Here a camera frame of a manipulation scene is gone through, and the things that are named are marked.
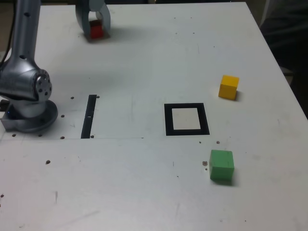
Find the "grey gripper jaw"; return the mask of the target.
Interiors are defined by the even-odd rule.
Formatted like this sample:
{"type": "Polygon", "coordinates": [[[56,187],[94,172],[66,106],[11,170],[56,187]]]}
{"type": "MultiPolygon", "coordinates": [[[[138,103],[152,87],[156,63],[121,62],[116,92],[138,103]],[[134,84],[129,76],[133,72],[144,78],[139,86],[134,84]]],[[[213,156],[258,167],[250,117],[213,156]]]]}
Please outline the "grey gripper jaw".
{"type": "Polygon", "coordinates": [[[90,21],[90,36],[110,36],[111,16],[104,0],[89,0],[90,11],[95,12],[96,20],[90,21]]]}
{"type": "Polygon", "coordinates": [[[86,37],[90,36],[90,22],[89,22],[89,0],[76,1],[76,18],[86,37]]]}

